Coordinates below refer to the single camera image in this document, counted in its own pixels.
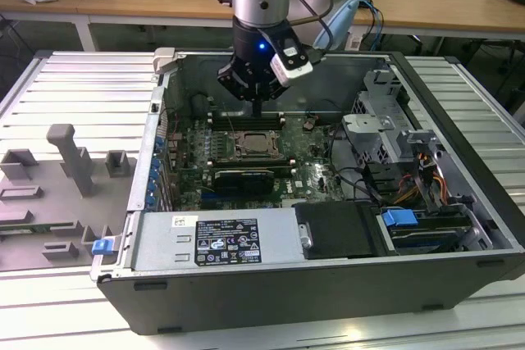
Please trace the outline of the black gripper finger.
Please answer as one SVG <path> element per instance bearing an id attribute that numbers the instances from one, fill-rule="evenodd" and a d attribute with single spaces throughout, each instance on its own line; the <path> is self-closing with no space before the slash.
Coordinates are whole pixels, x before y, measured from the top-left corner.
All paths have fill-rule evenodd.
<path id="1" fill-rule="evenodd" d="M 279 98 L 288 88 L 278 80 L 257 85 L 257 117 L 262 116 L 263 103 Z"/>
<path id="2" fill-rule="evenodd" d="M 217 73 L 217 81 L 236 99 L 251 104 L 252 117 L 258 116 L 258 86 L 250 63 L 229 63 Z"/>

